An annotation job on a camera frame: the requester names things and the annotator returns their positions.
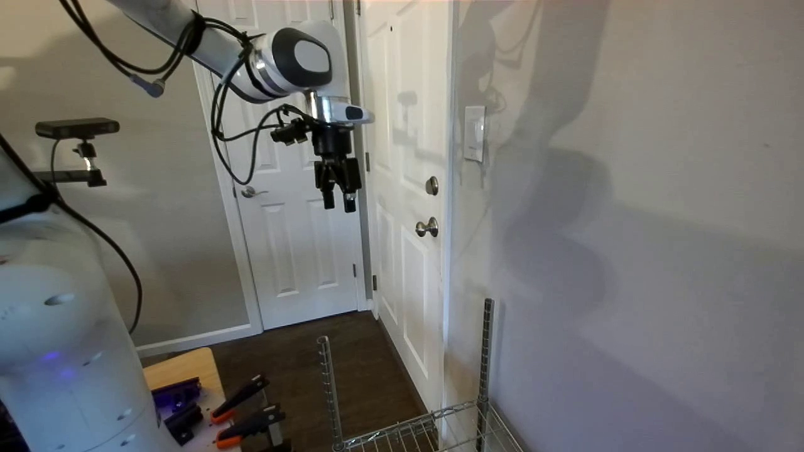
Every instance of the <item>gray wall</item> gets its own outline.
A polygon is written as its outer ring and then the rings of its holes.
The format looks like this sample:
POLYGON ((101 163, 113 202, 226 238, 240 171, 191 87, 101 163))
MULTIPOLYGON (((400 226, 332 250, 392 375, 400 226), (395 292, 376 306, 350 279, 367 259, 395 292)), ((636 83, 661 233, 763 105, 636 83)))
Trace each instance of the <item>gray wall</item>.
MULTIPOLYGON (((97 34, 142 66, 166 48, 106 4, 84 4, 97 34)), ((47 168, 49 142, 38 122, 107 117, 118 137, 101 137, 97 166, 107 190, 64 190, 64 198, 139 264, 145 311, 139 344, 171 341, 247 325, 247 305, 226 232, 221 195, 204 131, 191 64, 154 102, 121 78, 78 34, 54 0, 15 0, 0 15, 0 133, 36 168, 47 168)), ((62 166, 79 163, 62 149, 62 166)), ((103 251, 125 320, 133 284, 103 251)))
POLYGON ((449 373, 498 300, 493 395, 529 449, 804 449, 802 24, 461 4, 458 108, 490 108, 490 158, 458 171, 449 373))

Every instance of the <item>baseboard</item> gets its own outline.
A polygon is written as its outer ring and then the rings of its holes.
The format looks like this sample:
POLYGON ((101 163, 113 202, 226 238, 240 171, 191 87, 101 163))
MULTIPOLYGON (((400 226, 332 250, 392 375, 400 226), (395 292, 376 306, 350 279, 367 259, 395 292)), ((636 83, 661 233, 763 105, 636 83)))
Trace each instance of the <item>baseboard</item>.
POLYGON ((171 341, 142 344, 142 348, 135 348, 135 351, 141 358, 177 355, 177 351, 210 348, 210 344, 221 344, 221 341, 233 341, 233 339, 243 339, 243 336, 253 336, 253 334, 262 334, 262 329, 253 325, 238 325, 231 329, 215 329, 215 333, 181 336, 181 339, 171 339, 171 341))

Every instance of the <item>wire shelf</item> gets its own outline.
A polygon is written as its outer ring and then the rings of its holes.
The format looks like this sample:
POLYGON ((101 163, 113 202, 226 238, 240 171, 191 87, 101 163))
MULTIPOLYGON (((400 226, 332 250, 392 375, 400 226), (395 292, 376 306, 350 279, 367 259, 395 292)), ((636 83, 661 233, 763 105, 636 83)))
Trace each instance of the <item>wire shelf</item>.
POLYGON ((337 402, 337 379, 329 336, 319 339, 319 367, 324 383, 324 399, 329 411, 332 449, 333 452, 523 452, 512 429, 486 398, 490 365, 490 329, 493 301, 485 305, 483 323, 483 359, 480 359, 480 395, 475 402, 451 405, 422 418, 411 418, 367 436, 342 437, 342 416, 337 402))

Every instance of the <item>door panel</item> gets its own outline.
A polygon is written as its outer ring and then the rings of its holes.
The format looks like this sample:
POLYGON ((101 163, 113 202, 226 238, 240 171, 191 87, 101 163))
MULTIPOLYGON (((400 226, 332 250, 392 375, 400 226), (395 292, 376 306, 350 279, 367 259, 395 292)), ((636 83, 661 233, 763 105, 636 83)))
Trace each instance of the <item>door panel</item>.
POLYGON ((446 242, 420 236, 416 222, 445 222, 445 195, 424 181, 445 181, 449 4, 365 5, 365 95, 375 125, 365 131, 371 154, 371 261, 378 277, 378 318, 424 405, 441 390, 441 264, 446 242))
MULTIPOLYGON (((199 0, 199 11, 248 34, 329 19, 345 29, 337 0, 199 0)), ((278 104, 303 105, 302 95, 269 105, 229 95, 224 128, 252 128, 278 104)), ((252 139, 226 144, 226 156, 243 177, 252 139)), ((233 187, 264 329, 367 310, 358 215, 345 215, 338 205, 324 211, 314 161, 309 144, 283 146, 262 133, 253 181, 233 187)))

